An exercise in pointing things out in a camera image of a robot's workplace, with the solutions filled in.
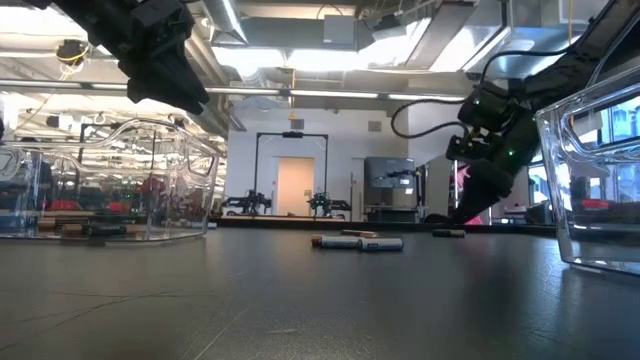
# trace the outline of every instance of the door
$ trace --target door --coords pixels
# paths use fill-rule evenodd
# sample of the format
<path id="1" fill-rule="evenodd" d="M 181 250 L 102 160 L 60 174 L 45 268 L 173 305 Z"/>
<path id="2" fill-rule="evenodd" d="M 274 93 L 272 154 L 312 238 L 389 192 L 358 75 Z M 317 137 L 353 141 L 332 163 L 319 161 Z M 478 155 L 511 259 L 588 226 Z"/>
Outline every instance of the door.
<path id="1" fill-rule="evenodd" d="M 363 221 L 364 159 L 351 159 L 351 221 Z"/>
<path id="2" fill-rule="evenodd" d="M 278 215 L 309 216 L 313 195 L 313 158 L 281 157 L 278 161 Z"/>

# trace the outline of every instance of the transparent container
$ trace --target transparent container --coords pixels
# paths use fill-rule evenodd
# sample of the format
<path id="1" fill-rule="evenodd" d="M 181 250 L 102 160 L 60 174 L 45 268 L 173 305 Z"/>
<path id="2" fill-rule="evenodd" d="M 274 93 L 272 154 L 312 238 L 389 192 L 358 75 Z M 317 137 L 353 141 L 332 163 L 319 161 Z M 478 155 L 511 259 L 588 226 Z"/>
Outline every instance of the transparent container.
<path id="1" fill-rule="evenodd" d="M 82 125 L 81 142 L 4 142 L 0 238 L 203 235 L 218 155 L 184 129 L 151 119 Z"/>
<path id="2" fill-rule="evenodd" d="M 640 67 L 535 120 L 562 260 L 640 274 Z"/>

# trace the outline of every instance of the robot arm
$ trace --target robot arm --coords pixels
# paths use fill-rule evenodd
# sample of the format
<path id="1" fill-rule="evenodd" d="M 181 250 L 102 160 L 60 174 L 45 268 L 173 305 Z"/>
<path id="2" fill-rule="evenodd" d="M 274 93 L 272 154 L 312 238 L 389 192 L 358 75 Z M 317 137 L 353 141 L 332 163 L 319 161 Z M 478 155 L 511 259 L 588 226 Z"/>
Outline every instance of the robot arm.
<path id="1" fill-rule="evenodd" d="M 187 62 L 184 42 L 194 20 L 179 0 L 26 0 L 44 9 L 57 5 L 103 45 L 129 77 L 127 96 L 158 100 L 200 114 L 209 101 Z"/>
<path id="2" fill-rule="evenodd" d="M 454 136 L 447 149 L 448 158 L 470 164 L 454 223 L 465 223 L 509 195 L 513 179 L 531 163 L 540 144 L 535 113 L 584 89 L 609 47 L 627 26 L 633 26 L 639 11 L 638 1 L 610 0 L 554 65 L 508 92 L 483 81 L 465 100 L 458 118 L 473 131 L 463 138 Z M 481 135 L 481 129 L 488 134 Z"/>

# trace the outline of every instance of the metal frame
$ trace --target metal frame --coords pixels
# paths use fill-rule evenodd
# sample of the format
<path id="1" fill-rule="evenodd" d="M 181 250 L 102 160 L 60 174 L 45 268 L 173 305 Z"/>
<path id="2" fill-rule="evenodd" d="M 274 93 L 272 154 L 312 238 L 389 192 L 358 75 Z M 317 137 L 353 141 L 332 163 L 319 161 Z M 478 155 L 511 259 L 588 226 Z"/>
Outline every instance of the metal frame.
<path id="1" fill-rule="evenodd" d="M 253 191 L 257 192 L 258 189 L 258 155 L 260 154 L 260 138 L 262 136 L 282 136 L 283 138 L 287 138 L 288 133 L 275 133 L 275 132 L 259 132 L 256 133 L 256 158 L 254 160 L 254 172 L 253 172 Z M 304 137 L 321 137 L 325 140 L 324 146 L 324 192 L 327 192 L 327 165 L 329 163 L 329 135 L 327 134 L 304 134 L 301 133 L 301 138 Z"/>

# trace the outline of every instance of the table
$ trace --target table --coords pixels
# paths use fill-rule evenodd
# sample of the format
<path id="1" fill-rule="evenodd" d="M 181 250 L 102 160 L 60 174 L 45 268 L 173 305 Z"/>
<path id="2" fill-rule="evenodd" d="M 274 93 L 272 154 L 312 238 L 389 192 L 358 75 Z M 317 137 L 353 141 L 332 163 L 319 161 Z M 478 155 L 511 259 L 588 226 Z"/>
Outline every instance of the table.
<path id="1" fill-rule="evenodd" d="M 637 359 L 640 279 L 553 239 L 218 229 L 165 246 L 0 243 L 0 359 Z"/>

